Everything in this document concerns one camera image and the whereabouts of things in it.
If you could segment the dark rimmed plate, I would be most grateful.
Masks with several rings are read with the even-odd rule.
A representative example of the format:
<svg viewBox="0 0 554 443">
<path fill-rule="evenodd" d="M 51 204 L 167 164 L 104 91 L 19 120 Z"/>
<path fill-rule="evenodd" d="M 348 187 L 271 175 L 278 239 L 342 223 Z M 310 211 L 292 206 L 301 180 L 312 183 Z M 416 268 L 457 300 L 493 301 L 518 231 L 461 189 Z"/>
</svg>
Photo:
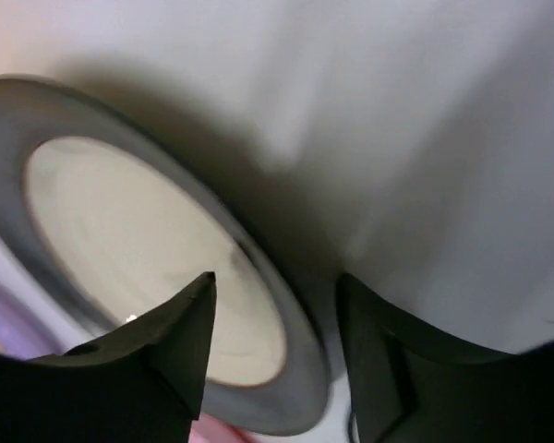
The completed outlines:
<svg viewBox="0 0 554 443">
<path fill-rule="evenodd" d="M 204 411 L 279 437 L 324 414 L 326 357 L 294 287 L 168 148 L 104 104 L 39 78 L 0 78 L 0 240 L 91 334 L 213 272 Z"/>
</svg>

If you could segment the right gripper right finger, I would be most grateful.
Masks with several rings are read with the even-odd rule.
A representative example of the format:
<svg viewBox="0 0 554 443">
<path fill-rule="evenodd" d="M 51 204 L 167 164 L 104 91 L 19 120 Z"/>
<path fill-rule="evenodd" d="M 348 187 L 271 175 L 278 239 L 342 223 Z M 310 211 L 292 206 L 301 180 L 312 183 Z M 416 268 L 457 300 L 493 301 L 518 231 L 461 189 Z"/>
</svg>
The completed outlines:
<svg viewBox="0 0 554 443">
<path fill-rule="evenodd" d="M 554 341 L 508 354 L 437 329 L 345 273 L 336 309 L 362 442 L 554 442 Z"/>
</svg>

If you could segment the middle purple plate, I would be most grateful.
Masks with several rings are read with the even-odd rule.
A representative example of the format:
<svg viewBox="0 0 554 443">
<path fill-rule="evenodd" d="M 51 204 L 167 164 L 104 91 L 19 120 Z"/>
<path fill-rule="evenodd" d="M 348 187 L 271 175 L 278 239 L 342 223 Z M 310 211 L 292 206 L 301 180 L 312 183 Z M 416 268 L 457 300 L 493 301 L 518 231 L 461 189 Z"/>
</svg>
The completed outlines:
<svg viewBox="0 0 554 443">
<path fill-rule="evenodd" d="M 51 331 L 0 285 L 0 354 L 30 360 L 61 351 Z"/>
</svg>

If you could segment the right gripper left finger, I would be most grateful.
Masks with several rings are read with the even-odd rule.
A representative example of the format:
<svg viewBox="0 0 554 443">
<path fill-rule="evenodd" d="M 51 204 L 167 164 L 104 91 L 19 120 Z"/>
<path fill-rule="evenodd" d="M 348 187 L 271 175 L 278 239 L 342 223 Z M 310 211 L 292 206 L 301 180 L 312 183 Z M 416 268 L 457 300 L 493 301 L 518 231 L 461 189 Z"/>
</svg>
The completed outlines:
<svg viewBox="0 0 554 443">
<path fill-rule="evenodd" d="M 208 271 L 172 299 L 63 355 L 0 355 L 0 442 L 186 442 L 216 311 Z"/>
</svg>

